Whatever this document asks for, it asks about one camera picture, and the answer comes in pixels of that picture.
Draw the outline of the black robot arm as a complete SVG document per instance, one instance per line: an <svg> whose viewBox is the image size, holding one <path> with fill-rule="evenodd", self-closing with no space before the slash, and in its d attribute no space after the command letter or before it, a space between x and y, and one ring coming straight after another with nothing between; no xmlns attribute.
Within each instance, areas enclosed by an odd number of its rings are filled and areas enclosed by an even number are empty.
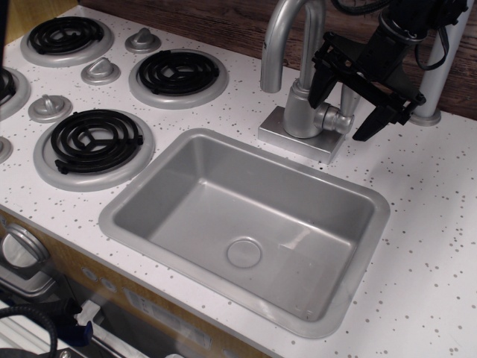
<svg viewBox="0 0 477 358"><path fill-rule="evenodd" d="M315 52L315 75L308 101L318 107L341 82L374 105L374 111L353 135L365 142L386 125L404 125L426 97L405 74L402 61L430 30L439 33L443 53L449 53L445 27L456 25L468 9L466 1L378 1L362 9L334 1L341 12L356 15L380 10L379 25L367 43L358 43L333 32L323 35Z"/></svg>

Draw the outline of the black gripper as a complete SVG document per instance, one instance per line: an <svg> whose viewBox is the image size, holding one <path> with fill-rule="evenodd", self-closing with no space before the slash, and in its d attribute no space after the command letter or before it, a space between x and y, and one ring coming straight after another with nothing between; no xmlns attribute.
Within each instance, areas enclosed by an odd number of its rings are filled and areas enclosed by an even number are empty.
<svg viewBox="0 0 477 358"><path fill-rule="evenodd" d="M312 59L311 108L321 105L341 82L375 106L353 135L355 141L369 140L389 123L404 125L413 111L426 103L402 67L409 48L383 31L377 31L366 44L326 32Z"/></svg>

